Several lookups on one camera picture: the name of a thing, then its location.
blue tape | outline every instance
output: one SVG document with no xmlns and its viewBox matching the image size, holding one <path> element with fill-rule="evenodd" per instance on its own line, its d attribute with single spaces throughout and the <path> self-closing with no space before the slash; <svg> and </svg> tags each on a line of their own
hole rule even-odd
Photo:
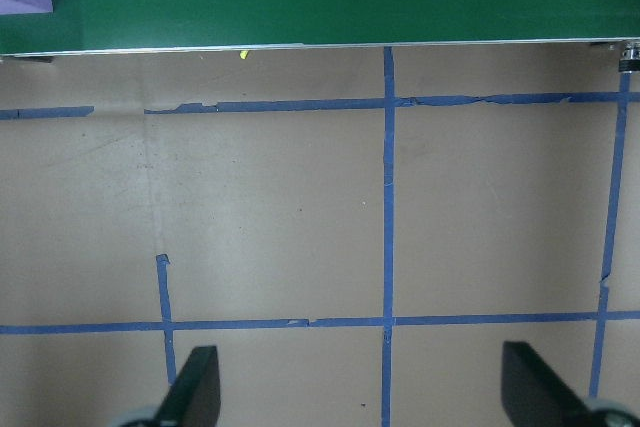
<svg viewBox="0 0 640 427">
<path fill-rule="evenodd" d="M 384 328 L 382 338 L 382 399 L 381 399 L 381 425 L 391 425 L 391 374 L 392 374 L 392 345 L 393 327 Z"/>
<path fill-rule="evenodd" d="M 0 325 L 0 335 L 94 334 L 163 330 L 162 322 L 116 322 L 76 325 Z"/>
<path fill-rule="evenodd" d="M 607 311 L 604 317 L 609 320 L 640 320 L 640 310 Z"/>
<path fill-rule="evenodd" d="M 91 106 L 51 107 L 45 109 L 0 110 L 0 120 L 15 119 L 55 119 L 59 117 L 86 117 L 93 113 Z"/>
<path fill-rule="evenodd" d="M 622 179 L 622 161 L 624 157 L 624 137 L 627 127 L 627 105 L 629 103 L 630 74 L 620 76 L 620 96 L 618 98 L 618 116 L 616 118 L 616 137 L 613 144 L 613 163 L 611 166 L 611 186 L 609 188 L 609 207 L 607 209 L 607 225 L 604 236 L 602 254 L 602 271 L 600 274 L 600 300 L 598 302 L 598 322 L 593 342 L 593 360 L 591 362 L 591 380 L 589 396 L 597 397 L 600 386 L 600 370 L 602 368 L 602 352 L 604 349 L 605 327 L 607 323 L 607 306 L 609 304 L 609 286 L 607 280 L 611 275 L 613 264 L 613 247 L 618 220 L 618 203 L 620 200 L 620 182 Z"/>
<path fill-rule="evenodd" d="M 414 107 L 419 105 L 428 105 L 433 107 L 448 107 L 456 105 L 475 104 L 476 102 L 488 102 L 501 105 L 555 104 L 561 102 L 616 102 L 619 98 L 619 95 L 620 94 L 618 92 L 501 94 L 488 95 L 485 97 L 476 97 L 469 95 L 435 95 L 429 97 L 401 98 L 396 101 L 396 106 Z"/>
<path fill-rule="evenodd" d="M 231 329 L 291 329 L 323 327 L 380 327 L 381 317 L 354 317 L 318 319 L 265 319 L 265 320 L 195 320 L 173 323 L 174 330 L 231 330 Z"/>
<path fill-rule="evenodd" d="M 393 337 L 393 240 L 394 240 L 394 178 L 395 150 L 395 68 L 393 50 L 384 48 L 384 297 L 385 322 L 382 342 L 382 427 L 391 424 L 391 357 Z"/>
<path fill-rule="evenodd" d="M 173 385 L 176 381 L 176 354 L 173 349 L 173 330 L 164 331 L 164 357 L 167 364 L 167 381 Z"/>
<path fill-rule="evenodd" d="M 218 102 L 182 104 L 172 110 L 146 110 L 147 115 L 210 114 L 216 112 L 292 112 L 304 110 L 382 109 L 384 99 L 283 100 L 277 102 Z"/>
<path fill-rule="evenodd" d="M 393 161 L 395 147 L 395 80 L 393 51 L 384 49 L 384 300 L 383 316 L 393 317 L 393 234 L 394 185 Z"/>
<path fill-rule="evenodd" d="M 429 315 L 423 317 L 396 317 L 396 325 L 471 325 L 518 324 L 528 322 L 577 322 L 596 320 L 597 312 L 566 312 L 540 314 L 479 314 Z"/>
<path fill-rule="evenodd" d="M 385 96 L 391 88 L 391 98 L 395 97 L 393 76 L 385 74 Z M 489 102 L 494 104 L 550 104 L 550 103 L 588 103 L 588 102 L 616 102 L 618 92 L 573 92 L 573 93 L 541 93 L 541 94 L 500 94 L 485 97 L 468 95 L 436 95 L 428 97 L 395 98 L 395 107 L 414 107 L 420 105 L 447 107 L 468 105 L 477 102 Z M 632 102 L 640 102 L 640 93 L 633 93 L 629 98 Z M 148 110 L 147 115 L 165 114 L 210 114 L 216 112 L 293 112 L 306 110 L 344 110 L 344 109 L 383 109 L 386 99 L 334 99 L 334 100 L 283 100 L 283 101 L 256 101 L 256 102 L 218 102 L 214 105 L 202 103 L 182 104 L 170 110 Z"/>
<path fill-rule="evenodd" d="M 156 269 L 158 271 L 158 291 L 160 294 L 160 312 L 163 322 L 171 322 L 171 302 L 169 300 L 169 284 L 167 281 L 167 265 L 169 265 L 167 254 L 156 256 Z"/>
<path fill-rule="evenodd" d="M 173 349 L 173 325 L 171 321 L 171 301 L 169 299 L 169 284 L 167 280 L 167 254 L 156 256 L 156 269 L 158 271 L 158 290 L 160 293 L 160 312 L 164 328 L 164 352 L 167 364 L 167 380 L 172 385 L 176 380 L 176 354 Z"/>
<path fill-rule="evenodd" d="M 640 311 L 607 312 L 608 320 L 640 319 Z M 353 317 L 330 319 L 195 320 L 172 322 L 116 322 L 75 325 L 0 325 L 0 335 L 86 334 L 179 330 L 287 329 L 331 327 L 385 327 L 395 325 L 510 324 L 526 322 L 578 322 L 597 320 L 598 312 L 542 314 L 443 315 L 423 317 Z"/>
</svg>

blue painter's tape line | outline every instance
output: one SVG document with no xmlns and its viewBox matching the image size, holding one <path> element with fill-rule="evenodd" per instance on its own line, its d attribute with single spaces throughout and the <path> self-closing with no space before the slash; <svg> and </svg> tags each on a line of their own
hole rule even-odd
<svg viewBox="0 0 640 427">
<path fill-rule="evenodd" d="M 92 334 L 163 330 L 162 322 L 119 322 L 77 325 L 0 325 L 0 335 Z"/>
<path fill-rule="evenodd" d="M 13 120 L 18 118 L 18 110 L 0 110 L 0 120 Z"/>
<path fill-rule="evenodd" d="M 309 327 L 382 327 L 382 317 L 354 317 L 318 319 L 309 322 Z"/>
<path fill-rule="evenodd" d="M 396 317 L 396 325 L 472 325 L 517 324 L 529 322 L 577 322 L 596 320 L 597 312 L 566 312 L 541 314 L 487 314 L 487 315 L 430 315 L 423 317 Z"/>
<path fill-rule="evenodd" d="M 174 322 L 174 330 L 230 330 L 230 329 L 295 329 L 323 327 L 380 327 L 381 317 L 354 317 L 318 319 L 265 319 L 265 320 L 196 320 Z"/>
<path fill-rule="evenodd" d="M 173 385 L 176 381 L 176 354 L 173 349 L 173 330 L 164 331 L 164 356 L 167 364 L 167 381 Z"/>
<path fill-rule="evenodd" d="M 167 281 L 167 265 L 169 257 L 166 254 L 156 256 L 156 269 L 158 271 L 158 290 L 160 293 L 160 312 L 163 322 L 171 322 L 171 302 L 169 300 L 169 284 Z"/>
<path fill-rule="evenodd" d="M 604 316 L 609 320 L 640 320 L 640 310 L 607 311 Z"/>
<path fill-rule="evenodd" d="M 501 94 L 476 97 L 469 95 L 436 95 L 429 97 L 407 97 L 396 101 L 397 107 L 432 106 L 448 107 L 469 105 L 477 102 L 488 102 L 500 105 L 588 103 L 616 102 L 618 92 L 576 92 L 576 93 L 542 93 L 542 94 Z"/>
<path fill-rule="evenodd" d="M 616 136 L 613 144 L 613 162 L 611 166 L 611 184 L 609 188 L 609 207 L 607 209 L 607 225 L 605 227 L 604 250 L 602 254 L 602 271 L 600 274 L 600 300 L 598 302 L 598 322 L 593 342 L 593 359 L 591 362 L 591 380 L 589 396 L 597 397 L 600 386 L 600 370 L 602 368 L 602 352 L 604 350 L 605 327 L 607 323 L 607 307 L 609 304 L 609 287 L 607 281 L 613 265 L 613 249 L 618 220 L 618 204 L 620 201 L 620 183 L 622 180 L 622 163 L 624 159 L 624 137 L 627 128 L 627 106 L 629 103 L 630 74 L 620 76 L 620 95 L 618 97 L 618 116 L 616 118 Z"/>
<path fill-rule="evenodd" d="M 92 106 L 53 107 L 49 109 L 19 109 L 19 119 L 55 119 L 58 117 L 86 117 L 93 113 Z"/>
<path fill-rule="evenodd" d="M 173 325 L 171 322 L 171 301 L 169 299 L 169 283 L 167 280 L 167 254 L 156 256 L 156 269 L 158 271 L 158 291 L 160 293 L 160 312 L 164 327 L 164 352 L 167 364 L 167 380 L 173 384 L 176 380 L 176 354 L 173 349 Z"/>
<path fill-rule="evenodd" d="M 385 327 L 382 338 L 381 425 L 391 425 L 391 374 L 393 363 L 393 327 Z"/>
<path fill-rule="evenodd" d="M 0 120 L 15 119 L 55 119 L 59 117 L 86 117 L 93 113 L 91 106 L 51 107 L 46 109 L 0 110 Z"/>
<path fill-rule="evenodd" d="M 148 115 L 211 114 L 218 112 L 293 112 L 306 110 L 382 109 L 384 99 L 283 100 L 277 102 L 218 102 L 182 104 L 173 110 L 145 110 Z"/>
<path fill-rule="evenodd" d="M 395 155 L 395 66 L 393 50 L 384 48 L 384 297 L 382 341 L 382 427 L 391 425 L 391 358 L 393 339 L 393 241 L 394 241 L 394 155 Z"/>
<path fill-rule="evenodd" d="M 640 311 L 607 312 L 609 320 L 640 319 Z M 567 312 L 542 314 L 490 314 L 424 317 L 354 317 L 265 320 L 198 320 L 177 322 L 116 322 L 108 324 L 75 325 L 0 325 L 0 335 L 83 334 L 100 332 L 176 331 L 176 330 L 231 330 L 231 329 L 284 329 L 324 327 L 386 327 L 392 325 L 455 325 L 455 324 L 509 324 L 525 322 L 576 322 L 597 320 L 597 312 Z"/>
<path fill-rule="evenodd" d="M 173 323 L 174 330 L 286 329 L 308 326 L 307 319 L 193 320 Z"/>
<path fill-rule="evenodd" d="M 384 49 L 384 298 L 383 317 L 393 317 L 395 73 L 393 50 Z"/>
</svg>

beige floor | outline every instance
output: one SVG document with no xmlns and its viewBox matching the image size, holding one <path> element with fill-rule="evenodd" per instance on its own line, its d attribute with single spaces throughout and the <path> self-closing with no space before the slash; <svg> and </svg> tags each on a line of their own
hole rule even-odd
<svg viewBox="0 0 640 427">
<path fill-rule="evenodd" d="M 398 47 L 399 97 L 617 91 L 583 44 Z M 638 88 L 638 80 L 633 86 Z M 0 326 L 379 318 L 382 109 L 143 115 L 182 103 L 377 99 L 370 49 L 0 64 Z M 616 105 L 396 110 L 397 316 L 593 312 Z M 640 121 L 629 106 L 610 310 L 640 310 Z M 532 343 L 586 395 L 595 322 L 394 329 L 392 426 L 504 426 L 500 345 Z M 607 323 L 601 394 L 640 407 L 640 321 Z M 220 348 L 221 427 L 380 425 L 381 327 L 177 331 Z M 0 335 L 0 423 L 106 425 L 167 388 L 161 331 Z"/>
</svg>

